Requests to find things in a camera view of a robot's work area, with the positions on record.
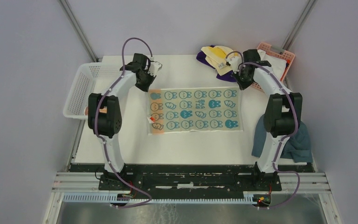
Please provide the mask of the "white plastic basket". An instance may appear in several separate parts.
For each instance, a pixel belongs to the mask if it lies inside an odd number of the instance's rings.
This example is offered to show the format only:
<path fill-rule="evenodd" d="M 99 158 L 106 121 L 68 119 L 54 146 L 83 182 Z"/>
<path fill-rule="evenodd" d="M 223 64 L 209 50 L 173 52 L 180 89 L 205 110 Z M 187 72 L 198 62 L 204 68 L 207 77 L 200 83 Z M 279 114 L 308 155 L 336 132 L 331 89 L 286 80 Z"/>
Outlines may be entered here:
<path fill-rule="evenodd" d="M 87 119 L 85 115 L 88 98 L 92 93 L 105 93 L 121 71 L 120 66 L 112 63 L 85 63 L 75 75 L 63 108 L 63 115 L 72 119 Z"/>

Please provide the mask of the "teal bunny pattern towel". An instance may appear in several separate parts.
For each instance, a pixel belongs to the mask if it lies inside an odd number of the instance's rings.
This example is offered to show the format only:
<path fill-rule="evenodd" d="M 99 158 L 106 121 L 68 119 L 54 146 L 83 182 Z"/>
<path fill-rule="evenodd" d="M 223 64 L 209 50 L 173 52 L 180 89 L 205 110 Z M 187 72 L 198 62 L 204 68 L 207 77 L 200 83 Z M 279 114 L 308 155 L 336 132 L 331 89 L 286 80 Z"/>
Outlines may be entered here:
<path fill-rule="evenodd" d="M 241 131 L 238 87 L 152 89 L 149 134 Z"/>

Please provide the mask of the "cream rabbit text towel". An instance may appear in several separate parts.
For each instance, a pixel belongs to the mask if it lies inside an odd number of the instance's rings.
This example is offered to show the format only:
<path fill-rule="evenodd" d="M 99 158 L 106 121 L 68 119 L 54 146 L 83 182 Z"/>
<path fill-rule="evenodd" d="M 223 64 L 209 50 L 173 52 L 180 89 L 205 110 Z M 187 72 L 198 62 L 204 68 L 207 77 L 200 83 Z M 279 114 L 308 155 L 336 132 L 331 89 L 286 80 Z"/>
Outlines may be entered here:
<path fill-rule="evenodd" d="M 84 115 L 88 116 L 88 114 L 89 114 L 89 107 L 87 106 L 84 110 Z"/>

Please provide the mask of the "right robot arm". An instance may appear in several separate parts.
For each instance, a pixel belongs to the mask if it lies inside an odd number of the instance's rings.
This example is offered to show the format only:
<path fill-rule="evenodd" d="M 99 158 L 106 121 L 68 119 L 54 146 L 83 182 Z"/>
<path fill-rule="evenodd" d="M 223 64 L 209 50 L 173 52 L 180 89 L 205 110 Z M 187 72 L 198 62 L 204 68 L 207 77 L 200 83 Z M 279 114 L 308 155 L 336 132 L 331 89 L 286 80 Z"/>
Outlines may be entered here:
<path fill-rule="evenodd" d="M 268 176 L 276 177 L 279 172 L 277 163 L 283 148 L 299 129 L 303 97 L 299 92 L 292 92 L 275 76 L 269 61 L 261 60 L 256 49 L 244 51 L 239 56 L 226 56 L 225 61 L 241 90 L 258 84 L 268 96 L 263 116 L 266 139 L 262 154 L 255 163 L 254 175 L 250 178 L 255 190 L 263 190 L 269 185 Z"/>

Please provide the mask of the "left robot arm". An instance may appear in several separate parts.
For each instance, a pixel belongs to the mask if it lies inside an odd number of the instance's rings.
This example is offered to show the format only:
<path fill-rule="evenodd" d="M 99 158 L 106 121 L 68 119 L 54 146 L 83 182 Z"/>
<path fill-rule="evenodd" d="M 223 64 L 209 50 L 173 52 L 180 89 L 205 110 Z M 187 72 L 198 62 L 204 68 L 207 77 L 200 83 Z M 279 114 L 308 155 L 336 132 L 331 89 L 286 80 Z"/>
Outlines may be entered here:
<path fill-rule="evenodd" d="M 131 62 L 121 67 L 118 78 L 105 92 L 91 93 L 88 97 L 88 127 L 102 146 L 104 169 L 107 173 L 113 173 L 110 183 L 115 189 L 122 190 L 128 184 L 128 177 L 121 173 L 125 162 L 118 133 L 123 124 L 122 110 L 129 90 L 135 86 L 148 92 L 161 69 L 162 64 L 153 57 L 136 53 Z"/>

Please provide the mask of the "purple cloth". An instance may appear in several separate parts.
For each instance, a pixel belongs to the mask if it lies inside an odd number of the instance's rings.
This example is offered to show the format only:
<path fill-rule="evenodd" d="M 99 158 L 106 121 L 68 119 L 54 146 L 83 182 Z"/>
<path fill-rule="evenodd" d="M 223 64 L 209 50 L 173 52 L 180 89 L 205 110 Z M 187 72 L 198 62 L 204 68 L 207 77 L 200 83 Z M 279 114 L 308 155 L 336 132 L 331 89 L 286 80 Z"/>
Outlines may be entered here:
<path fill-rule="evenodd" d="M 215 68 L 213 68 L 207 61 L 206 61 L 206 55 L 204 53 L 200 52 L 197 54 L 196 56 L 196 60 L 201 62 L 202 64 L 209 66 L 210 68 L 214 69 L 216 71 Z M 216 71 L 216 78 L 222 81 L 227 81 L 227 82 L 236 82 L 236 80 L 232 77 L 233 71 L 228 72 L 227 74 L 220 76 L 217 71 Z"/>

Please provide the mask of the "white cloth in basket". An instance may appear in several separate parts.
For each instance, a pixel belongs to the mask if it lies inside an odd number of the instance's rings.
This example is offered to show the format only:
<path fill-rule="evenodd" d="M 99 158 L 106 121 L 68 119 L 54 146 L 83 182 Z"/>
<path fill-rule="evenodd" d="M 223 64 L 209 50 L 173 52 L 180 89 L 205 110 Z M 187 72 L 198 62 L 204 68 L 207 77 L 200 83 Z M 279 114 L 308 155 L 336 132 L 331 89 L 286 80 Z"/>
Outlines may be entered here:
<path fill-rule="evenodd" d="M 266 51 L 262 50 L 262 49 L 258 49 L 258 54 L 261 58 L 262 61 L 268 61 L 271 64 L 272 70 L 274 72 L 274 75 L 280 80 L 282 81 L 282 77 L 285 73 L 286 70 L 286 64 L 287 62 L 283 59 L 274 57 L 274 56 L 269 56 L 267 55 Z"/>

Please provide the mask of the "yellow cloth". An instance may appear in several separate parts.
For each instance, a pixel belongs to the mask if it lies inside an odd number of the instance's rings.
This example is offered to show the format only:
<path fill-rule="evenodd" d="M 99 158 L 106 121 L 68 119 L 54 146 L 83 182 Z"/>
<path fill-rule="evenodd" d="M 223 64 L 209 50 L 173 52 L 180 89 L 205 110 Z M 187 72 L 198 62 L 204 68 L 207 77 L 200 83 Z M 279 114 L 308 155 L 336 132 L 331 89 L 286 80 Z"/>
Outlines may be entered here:
<path fill-rule="evenodd" d="M 201 52 L 206 55 L 206 61 L 216 69 L 217 73 L 220 76 L 227 74 L 228 72 L 233 71 L 232 68 L 226 65 L 226 56 L 228 59 L 232 59 L 233 57 L 240 58 L 240 54 L 237 52 L 232 53 L 234 50 L 226 47 L 226 46 L 205 46 L 201 48 Z"/>

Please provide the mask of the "pink plastic basket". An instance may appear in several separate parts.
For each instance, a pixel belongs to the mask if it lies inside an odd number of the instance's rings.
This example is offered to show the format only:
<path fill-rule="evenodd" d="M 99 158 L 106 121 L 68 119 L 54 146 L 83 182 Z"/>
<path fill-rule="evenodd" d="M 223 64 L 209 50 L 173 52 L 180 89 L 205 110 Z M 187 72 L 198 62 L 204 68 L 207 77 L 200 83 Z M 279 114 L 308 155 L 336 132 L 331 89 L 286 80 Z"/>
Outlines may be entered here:
<path fill-rule="evenodd" d="M 287 50 L 274 47 L 271 44 L 261 42 L 256 48 L 262 61 L 268 61 L 276 78 L 284 83 L 285 77 L 296 57 Z"/>

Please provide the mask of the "dark teal cloth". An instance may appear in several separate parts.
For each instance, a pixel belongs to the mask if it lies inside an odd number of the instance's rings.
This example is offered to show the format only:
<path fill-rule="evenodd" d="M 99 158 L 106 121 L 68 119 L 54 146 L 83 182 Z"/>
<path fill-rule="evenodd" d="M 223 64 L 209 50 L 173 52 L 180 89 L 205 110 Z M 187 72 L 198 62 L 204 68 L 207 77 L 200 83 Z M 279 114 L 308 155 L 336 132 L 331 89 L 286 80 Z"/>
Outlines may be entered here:
<path fill-rule="evenodd" d="M 261 156 L 267 136 L 263 125 L 263 118 L 264 115 L 259 118 L 255 127 L 254 144 L 251 153 L 255 157 Z M 310 135 L 307 126 L 302 121 L 297 133 L 286 142 L 280 158 L 292 159 L 295 163 L 311 163 L 313 161 Z"/>

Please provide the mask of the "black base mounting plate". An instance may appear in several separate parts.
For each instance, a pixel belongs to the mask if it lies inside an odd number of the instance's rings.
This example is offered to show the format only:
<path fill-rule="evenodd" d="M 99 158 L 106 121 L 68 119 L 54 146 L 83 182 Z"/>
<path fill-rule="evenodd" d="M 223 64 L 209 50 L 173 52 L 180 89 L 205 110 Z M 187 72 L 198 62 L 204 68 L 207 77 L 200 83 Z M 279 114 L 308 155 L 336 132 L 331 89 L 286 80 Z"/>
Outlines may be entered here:
<path fill-rule="evenodd" d="M 101 164 L 70 166 L 71 173 L 87 173 L 97 190 L 117 191 L 129 199 L 242 199 L 245 192 L 282 191 L 284 174 L 313 173 L 310 163 L 280 165 L 279 173 L 257 174 L 253 165 L 142 165 L 127 164 L 119 177 Z"/>

